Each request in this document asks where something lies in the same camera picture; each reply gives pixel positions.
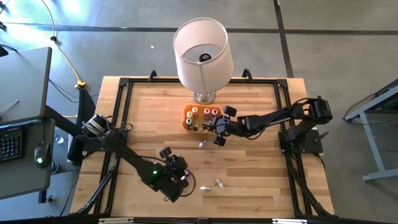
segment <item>wooden table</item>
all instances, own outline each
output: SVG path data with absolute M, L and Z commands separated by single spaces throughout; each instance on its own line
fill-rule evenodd
M 96 113 L 112 115 L 119 78 L 104 77 Z M 288 78 L 287 81 L 292 102 L 307 96 L 303 79 Z M 112 216 L 293 217 L 286 161 L 279 152 L 279 126 L 267 128 L 256 141 L 230 136 L 225 147 L 216 146 L 211 143 L 212 136 L 190 134 L 182 128 L 182 111 L 190 103 L 195 103 L 192 92 L 180 83 L 134 84 L 127 119 L 134 129 L 129 132 L 127 145 L 140 155 L 156 157 L 164 146 L 170 146 L 174 154 L 186 159 L 197 179 L 197 187 L 189 197 L 179 198 L 175 203 L 164 202 L 164 195 L 144 185 L 136 170 L 122 160 Z M 237 116 L 266 114 L 277 109 L 274 89 L 266 84 L 229 84 L 217 92 L 214 104 L 222 108 L 235 107 Z M 199 149 L 199 142 L 204 138 L 209 142 Z M 97 188 L 103 157 L 103 152 L 96 152 L 83 161 L 71 212 L 81 208 Z M 304 154 L 303 164 L 308 187 L 324 208 L 333 213 L 321 161 L 314 155 Z M 216 179 L 222 180 L 223 189 L 218 187 Z M 199 189 L 201 186 L 210 186 L 211 191 L 203 192 Z M 298 195 L 304 211 L 299 190 Z

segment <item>gray floor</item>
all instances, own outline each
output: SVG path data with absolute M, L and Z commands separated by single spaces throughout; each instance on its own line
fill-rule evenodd
M 58 25 L 178 27 L 194 17 L 212 17 L 227 28 L 278 28 L 271 0 L 46 2 Z M 398 29 L 398 1 L 394 0 L 279 2 L 286 29 Z M 52 44 L 50 31 L 31 26 L 51 24 L 41 1 L 9 0 L 0 21 L 8 26 L 7 32 L 0 32 L 2 44 L 19 50 Z M 171 32 L 59 31 L 57 37 L 92 95 L 99 92 L 105 75 L 148 75 L 151 70 L 159 75 L 177 72 Z M 287 77 L 279 34 L 229 34 L 229 38 L 236 76 L 247 67 L 255 77 Z M 289 34 L 286 38 L 294 77 L 305 79 L 309 96 L 328 99 L 335 117 L 331 123 L 319 127 L 330 132 L 323 145 L 335 213 L 345 218 L 397 222 L 398 179 L 369 184 L 361 180 L 363 174 L 375 172 L 377 167 L 363 127 L 345 124 L 341 117 L 353 103 L 398 77 L 398 35 Z M 75 76 L 57 50 L 53 51 L 50 77 L 77 95 L 73 88 Z M 59 95 L 52 86 L 47 103 L 61 114 L 77 111 L 77 105 Z M 391 126 L 397 130 L 397 123 L 373 127 L 377 129 L 376 138 Z M 63 161 L 66 147 L 60 146 L 55 153 Z M 397 164 L 396 155 L 384 153 L 389 167 Z M 37 193 L 1 200 L 0 220 L 59 215 L 76 175 L 77 171 L 71 171 L 52 178 L 49 188 L 49 194 L 55 196 L 52 203 L 37 205 Z

